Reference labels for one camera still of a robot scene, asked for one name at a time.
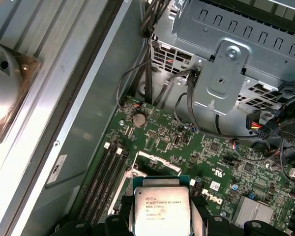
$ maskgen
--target screw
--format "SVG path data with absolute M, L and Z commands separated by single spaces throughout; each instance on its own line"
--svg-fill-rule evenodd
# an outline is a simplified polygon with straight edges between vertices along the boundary
M 228 52 L 228 57 L 233 59 L 235 58 L 237 55 L 237 52 L 234 50 L 234 49 L 231 49 L 229 52 Z
M 219 221 L 219 222 L 222 222 L 223 221 L 223 219 L 221 217 L 218 217 L 218 216 L 214 217 L 213 220 Z
M 261 224 L 259 224 L 258 222 L 251 222 L 251 226 L 255 228 L 261 228 Z
M 22 65 L 22 68 L 23 68 L 23 70 L 28 70 L 29 69 L 29 66 L 26 65 L 26 64 L 24 64 L 24 65 Z
M 54 141 L 54 147 L 58 147 L 60 145 L 60 142 L 59 141 Z

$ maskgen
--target cable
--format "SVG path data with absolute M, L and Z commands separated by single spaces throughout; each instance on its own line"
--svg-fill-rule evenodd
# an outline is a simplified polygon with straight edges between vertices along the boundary
M 280 166 L 281 166 L 281 172 L 284 176 L 285 179 L 287 179 L 290 182 L 294 182 L 295 183 L 295 179 L 292 179 L 291 177 L 289 177 L 284 170 L 284 166 L 283 166 L 283 147 L 284 147 L 284 140 L 282 139 L 282 142 L 280 144 Z
M 182 94 L 179 96 L 179 98 L 178 98 L 178 100 L 177 100 L 177 102 L 176 102 L 176 104 L 175 104 L 175 107 L 174 107 L 174 116 L 175 116 L 176 120 L 179 122 L 179 124 L 181 124 L 181 125 L 184 126 L 184 127 L 188 127 L 188 128 L 191 129 L 192 126 L 190 126 L 190 125 L 185 124 L 184 122 L 182 122 L 182 121 L 179 119 L 178 115 L 177 115 L 177 107 L 179 106 L 182 97 L 184 97 L 185 95 L 187 95 L 186 92 L 182 93 Z
M 150 38 L 154 31 L 154 25 L 164 13 L 169 0 L 153 0 L 147 8 L 142 24 L 140 25 L 140 35 L 143 38 Z
M 125 78 L 130 72 L 132 72 L 132 71 L 134 71 L 134 70 L 140 68 L 141 66 L 144 66 L 144 65 L 146 65 L 146 64 L 148 64 L 148 63 L 150 63 L 150 62 L 151 62 L 151 59 L 146 60 L 146 61 L 143 61 L 143 62 L 140 63 L 139 65 L 137 65 L 137 66 L 133 67 L 132 69 L 126 71 L 126 72 L 122 75 L 122 77 L 120 78 L 119 83 L 118 83 L 118 86 L 117 86 L 117 91 L 116 91 L 116 101 L 117 101 L 117 105 L 118 105 L 118 107 L 119 107 L 120 109 L 123 109 L 123 110 L 124 110 L 124 109 L 128 109 L 128 108 L 133 107 L 133 105 L 131 105 L 131 106 L 127 106 L 127 107 L 124 107 L 124 106 L 122 106 L 122 105 L 120 104 L 120 101 L 119 101 L 120 94 L 119 94 L 119 93 L 120 93 L 120 87 L 121 87 L 122 81 L 124 80 L 124 78 Z
M 290 125 L 290 124 L 294 124 L 295 123 L 295 118 L 291 118 L 291 119 L 286 119 L 284 120 L 283 122 L 281 122 L 279 124 L 280 128 L 284 127 L 284 126 L 287 126 L 287 125 Z
M 188 114 L 190 117 L 191 122 L 195 125 L 197 130 L 205 135 L 218 137 L 218 138 L 225 138 L 225 139 L 238 139 L 238 140 L 252 140 L 258 139 L 258 135 L 255 136 L 232 136 L 232 135 L 225 135 L 225 134 L 216 134 L 206 131 L 199 127 L 199 124 L 196 121 L 194 112 L 193 112 L 193 91 L 194 91 L 194 82 L 195 82 L 196 73 L 191 73 L 188 77 L 188 88 L 187 88 L 187 108 Z
M 233 149 L 234 149 L 234 152 L 241 158 L 241 159 L 244 159 L 244 160 L 247 160 L 247 161 L 253 161 L 253 162 L 259 162 L 259 161 L 266 161 L 266 160 L 269 160 L 271 158 L 273 158 L 277 152 L 280 150 L 280 145 L 279 147 L 275 150 L 275 151 L 272 151 L 271 154 L 269 156 L 264 156 L 263 158 L 261 159 L 250 159 L 250 158 L 247 158 L 247 157 L 244 157 L 242 156 L 238 151 L 237 151 L 237 148 L 240 146 L 240 144 L 237 144 L 236 142 L 234 142 L 233 144 Z
M 155 99 L 154 103 L 153 103 L 153 106 L 156 107 L 158 105 L 158 103 L 160 102 L 160 100 L 162 99 L 162 97 L 164 96 L 165 92 L 166 92 L 166 89 L 167 87 L 170 85 L 170 83 L 174 80 L 174 78 L 177 78 L 177 77 L 181 77 L 181 76 L 185 76 L 185 75 L 188 75 L 190 74 L 191 70 L 186 70 L 186 71 L 182 71 L 182 72 L 179 72 L 175 75 L 172 75 L 171 77 L 169 77 L 167 80 L 164 81 L 164 85 L 159 93 L 159 95 L 157 96 L 157 98 Z
M 215 127 L 216 127 L 217 132 L 219 134 L 222 134 L 221 129 L 220 129 L 219 119 L 220 119 L 220 116 L 218 114 L 216 114 L 215 115 Z
M 150 58 L 150 48 L 147 51 L 146 58 Z M 145 102 L 152 104 L 153 96 L 153 80 L 152 80 L 152 64 L 151 62 L 146 65 L 146 84 L 145 84 Z
M 285 107 L 291 105 L 293 102 L 295 102 L 295 96 L 287 100 L 287 102 L 282 105 L 280 110 L 284 110 Z

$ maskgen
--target integrated circuit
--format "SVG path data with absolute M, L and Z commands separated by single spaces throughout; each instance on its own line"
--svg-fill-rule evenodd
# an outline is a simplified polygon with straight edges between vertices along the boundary
M 160 139 L 156 145 L 156 148 L 160 151 L 166 152 L 168 148 L 169 143 L 165 140 Z
M 217 152 L 219 147 L 220 147 L 219 144 L 217 144 L 217 143 L 212 143 L 211 146 L 210 146 L 210 150 L 211 150 L 211 151 L 214 151 L 214 152 Z
M 244 167 L 244 170 L 247 171 L 247 172 L 252 172 L 252 169 L 254 168 L 254 165 L 249 163 L 249 162 L 246 162 L 246 165 Z

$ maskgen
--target wire bundle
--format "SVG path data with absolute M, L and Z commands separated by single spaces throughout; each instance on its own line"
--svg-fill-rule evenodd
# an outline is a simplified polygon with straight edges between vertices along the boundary
M 260 129 L 262 127 L 262 125 L 261 124 L 259 124 L 259 123 L 256 123 L 256 122 L 251 122 L 251 128 L 252 129 Z
M 154 24 L 164 13 L 168 4 L 169 0 L 153 0 L 148 6 L 140 26 L 140 35 L 143 38 L 151 37 L 154 31 Z
M 277 155 L 278 151 L 280 150 L 280 146 L 279 146 L 276 150 L 272 150 L 272 151 L 269 150 L 269 155 L 264 155 L 261 159 L 250 159 L 250 158 L 244 157 L 243 155 L 241 155 L 238 152 L 239 146 L 240 146 L 240 144 L 233 142 L 233 150 L 237 154 L 237 156 L 239 156 L 241 159 L 244 159 L 247 161 L 253 161 L 253 162 L 269 160 L 269 159 L 275 157 Z
M 284 158 L 284 154 L 283 154 L 283 147 L 284 147 L 284 141 L 285 140 L 282 140 L 281 144 L 279 145 L 280 147 L 280 166 L 281 166 L 281 172 L 284 176 L 285 179 L 287 179 L 288 181 L 290 182 L 294 182 L 295 183 L 295 179 L 291 178 L 290 176 L 288 176 L 286 173 L 285 173 L 285 170 L 284 170 L 284 164 L 283 164 L 283 158 Z

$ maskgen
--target black cable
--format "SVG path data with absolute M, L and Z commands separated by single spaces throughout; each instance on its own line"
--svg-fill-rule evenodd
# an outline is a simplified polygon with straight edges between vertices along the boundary
M 220 116 L 218 114 L 215 115 L 215 127 L 219 134 L 222 134 L 220 129 L 220 122 L 219 122 Z
M 280 150 L 280 145 L 279 147 L 275 150 L 275 151 L 272 151 L 271 154 L 269 156 L 263 156 L 263 158 L 261 159 L 250 159 L 250 158 L 247 158 L 247 157 L 244 157 L 243 155 L 241 155 L 238 151 L 237 151 L 237 147 L 239 146 L 239 144 L 237 144 L 234 148 L 234 152 L 241 158 L 241 159 L 244 159 L 244 160 L 247 160 L 247 161 L 252 161 L 252 162 L 259 162 L 259 161 L 266 161 L 266 160 L 269 160 L 273 157 L 276 156 L 277 152 Z
M 175 107 L 174 107 L 174 116 L 175 116 L 176 120 L 177 120 L 182 126 L 191 129 L 192 126 L 190 126 L 190 125 L 188 125 L 188 124 L 182 122 L 182 121 L 179 119 L 178 115 L 177 115 L 177 108 L 178 108 L 178 106 L 179 106 L 179 104 L 180 104 L 180 101 L 181 101 L 182 97 L 184 97 L 185 95 L 187 95 L 186 92 L 182 93 L 182 94 L 179 96 L 179 98 L 178 98 L 178 100 L 177 100 L 177 102 L 176 102 L 176 104 L 175 104 Z
M 191 122 L 195 125 L 197 130 L 205 135 L 218 137 L 218 138 L 225 138 L 225 139 L 238 139 L 238 140 L 252 140 L 258 139 L 258 135 L 255 136 L 232 136 L 232 135 L 225 135 L 225 134 L 216 134 L 206 131 L 199 127 L 199 124 L 196 121 L 194 112 L 193 112 L 193 91 L 194 91 L 194 83 L 195 83 L 195 76 L 196 73 L 191 73 L 188 77 L 188 88 L 187 88 L 187 108 L 188 114 L 190 117 Z
M 291 105 L 293 102 L 295 102 L 295 96 L 290 98 L 289 100 L 287 100 L 287 102 L 285 102 L 282 107 L 280 108 L 280 110 L 283 110 L 285 107 Z
M 123 107 L 123 106 L 120 104 L 120 101 L 119 101 L 120 94 L 119 94 L 119 93 L 120 93 L 120 87 L 121 87 L 121 84 L 122 84 L 123 79 L 124 79 L 124 78 L 125 78 L 130 72 L 132 72 L 132 71 L 134 71 L 134 70 L 140 68 L 141 66 L 144 66 L 144 65 L 146 65 L 146 64 L 148 64 L 148 63 L 150 63 L 150 62 L 151 62 L 151 59 L 146 60 L 146 61 L 143 61 L 143 62 L 140 63 L 139 65 L 137 65 L 137 66 L 133 67 L 132 69 L 126 71 L 126 72 L 122 75 L 122 77 L 120 78 L 119 83 L 118 83 L 118 86 L 117 86 L 117 91 L 116 91 L 116 101 L 117 101 L 117 105 L 118 105 L 118 107 L 119 107 L 120 109 L 128 109 L 128 108 L 133 107 L 132 105 L 131 105 L 131 106 L 127 106 L 127 107 Z
M 166 7 L 168 6 L 170 0 L 164 0 L 163 5 L 161 6 L 158 15 L 157 15 L 157 20 L 159 20 L 159 18 L 161 18 L 161 16 L 163 15 L 164 11 L 166 10 Z
M 148 26 L 147 26 L 147 29 L 148 29 L 150 35 L 152 35 L 153 31 L 154 31 L 154 24 L 156 23 L 156 20 L 157 20 L 157 14 L 158 14 L 159 7 L 160 7 L 160 0 L 156 0 L 155 6 L 152 11 L 151 19 L 150 19 Z
M 294 124 L 295 123 L 295 118 L 291 118 L 291 119 L 286 119 L 284 121 L 282 121 L 279 126 L 280 128 L 284 127 L 284 126 L 287 126 L 287 125 L 290 125 L 290 124 Z
M 295 179 L 292 179 L 291 177 L 289 177 L 284 170 L 284 166 L 283 166 L 283 147 L 284 147 L 284 140 L 282 139 L 282 142 L 280 144 L 280 166 L 281 166 L 281 172 L 284 176 L 285 179 L 287 179 L 290 182 L 294 182 L 295 183 Z
M 185 76 L 185 75 L 188 75 L 190 74 L 191 70 L 186 70 L 186 71 L 182 71 L 182 72 L 179 72 L 175 75 L 172 75 L 171 77 L 169 77 L 167 80 L 164 81 L 164 85 L 159 93 L 159 95 L 157 96 L 157 98 L 155 99 L 154 103 L 153 103 L 153 106 L 156 107 L 158 105 L 158 103 L 161 101 L 162 97 L 164 96 L 165 92 L 166 92 L 166 89 L 167 87 L 170 85 L 170 83 L 174 80 L 174 78 L 177 78 L 177 77 L 181 77 L 181 76 Z
M 147 51 L 147 58 L 150 58 L 150 48 Z M 146 64 L 146 84 L 145 84 L 145 102 L 152 104 L 153 96 L 153 80 L 152 80 L 152 64 Z

